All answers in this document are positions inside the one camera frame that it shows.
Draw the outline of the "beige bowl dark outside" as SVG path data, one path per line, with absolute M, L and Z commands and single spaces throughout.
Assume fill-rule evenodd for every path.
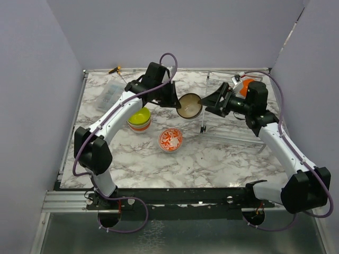
M 194 119 L 200 115 L 203 106 L 200 104 L 201 97 L 195 93 L 183 95 L 180 99 L 181 108 L 177 108 L 178 115 L 184 119 Z

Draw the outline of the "white bowl orange outside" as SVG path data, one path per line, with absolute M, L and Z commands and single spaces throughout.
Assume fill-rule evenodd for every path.
M 240 96 L 242 98 L 246 97 L 247 91 L 248 91 L 248 85 L 250 82 L 255 81 L 254 79 L 245 79 L 243 81 L 240 81 L 238 84 L 236 84 L 233 87 L 233 91 L 237 96 Z

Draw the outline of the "orange floral pattern bowl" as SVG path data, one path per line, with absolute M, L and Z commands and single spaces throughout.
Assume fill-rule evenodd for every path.
M 183 143 L 183 134 L 177 128 L 164 130 L 158 137 L 158 145 L 163 152 L 176 152 Z

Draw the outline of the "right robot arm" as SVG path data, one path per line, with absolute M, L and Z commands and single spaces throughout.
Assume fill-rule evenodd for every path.
M 322 207 L 328 197 L 331 173 L 325 167 L 317 167 L 304 156 L 281 127 L 281 122 L 267 107 L 268 90 L 260 81 L 248 85 L 245 98 L 236 96 L 224 82 L 212 94 L 200 100 L 206 111 L 225 117 L 236 112 L 245 117 L 247 127 L 271 149 L 278 159 L 288 181 L 284 186 L 258 181 L 243 194 L 244 203 L 255 207 L 262 200 L 281 204 L 296 214 Z

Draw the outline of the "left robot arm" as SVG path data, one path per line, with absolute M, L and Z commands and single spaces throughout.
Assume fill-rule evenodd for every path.
M 109 167 L 113 157 L 109 145 L 125 123 L 147 103 L 160 107 L 179 108 L 173 78 L 177 66 L 171 69 L 151 62 L 146 72 L 126 84 L 115 104 L 88 128 L 78 127 L 74 133 L 74 165 L 85 168 L 99 195 L 99 203 L 107 209 L 117 202 L 117 189 Z

